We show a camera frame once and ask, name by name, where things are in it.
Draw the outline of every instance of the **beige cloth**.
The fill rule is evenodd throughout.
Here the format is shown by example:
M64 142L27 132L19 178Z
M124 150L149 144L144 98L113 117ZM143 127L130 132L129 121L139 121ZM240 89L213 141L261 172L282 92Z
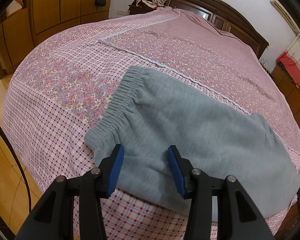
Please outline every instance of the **beige cloth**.
M145 5L149 6L152 9L155 9L156 7L164 7L164 2L166 0L137 0L136 6L141 6L140 3L144 3Z

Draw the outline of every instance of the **wall socket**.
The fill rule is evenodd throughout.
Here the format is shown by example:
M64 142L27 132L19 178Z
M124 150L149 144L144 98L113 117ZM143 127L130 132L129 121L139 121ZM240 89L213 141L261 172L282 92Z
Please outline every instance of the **wall socket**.
M117 15L126 15L125 11L117 11Z

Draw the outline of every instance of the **black cable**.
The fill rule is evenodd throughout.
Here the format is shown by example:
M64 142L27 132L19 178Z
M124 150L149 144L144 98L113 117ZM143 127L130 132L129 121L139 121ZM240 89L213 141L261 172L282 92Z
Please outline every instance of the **black cable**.
M26 179L26 175L25 175L25 173L24 173L24 171L23 171L23 169L22 169L21 163L20 163L20 161L18 160L16 153L14 152L14 150L13 150L13 148L12 148L12 145L10 144L10 142L9 142L9 140L8 140L8 138L7 138L7 136L4 134L4 132L3 132L2 128L1 128L1 126L0 126L0 136L1 136L1 138L3 139L3 141L6 143L6 145L8 146L8 148L9 148L9 150L10 150L10 152L11 152L13 158L15 159L15 161L16 161L16 163L17 163L17 165L18 165L18 168L19 168L19 170L20 170L20 172L21 172L21 175L22 175L22 177L23 177L23 179L24 179L24 181L25 181L26 189L27 189L27 192L28 192L28 199L29 199L29 213L30 213L30 212L31 212L31 194L30 194L29 184L28 184L28 181L27 181L27 179Z

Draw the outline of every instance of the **bedspread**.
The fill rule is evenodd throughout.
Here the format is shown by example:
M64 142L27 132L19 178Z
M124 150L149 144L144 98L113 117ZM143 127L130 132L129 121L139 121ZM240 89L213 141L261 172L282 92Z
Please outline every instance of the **bedspread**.
M179 29L175 36L169 25ZM197 38L198 32L214 39ZM224 45L213 48L221 40ZM198 55L200 46L204 48ZM219 61L213 62L216 58L209 54L218 54ZM58 33L38 45L16 70L5 100L3 129L42 192L58 175L81 176L94 166L83 137L102 118L131 65L167 73L244 114L261 113L300 175L300 130L250 47L195 14L161 8ZM109 239L183 238L186 216L121 189L102 205ZM273 233L289 208L266 219ZM216 233L213 225L211 239L216 239Z

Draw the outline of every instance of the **wooden headboard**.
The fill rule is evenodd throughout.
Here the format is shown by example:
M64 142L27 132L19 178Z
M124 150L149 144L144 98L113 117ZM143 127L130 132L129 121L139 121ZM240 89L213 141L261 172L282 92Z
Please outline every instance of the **wooden headboard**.
M242 14L221 0L167 0L165 5L192 11L214 24L219 30L232 33L248 44L258 58L269 46Z

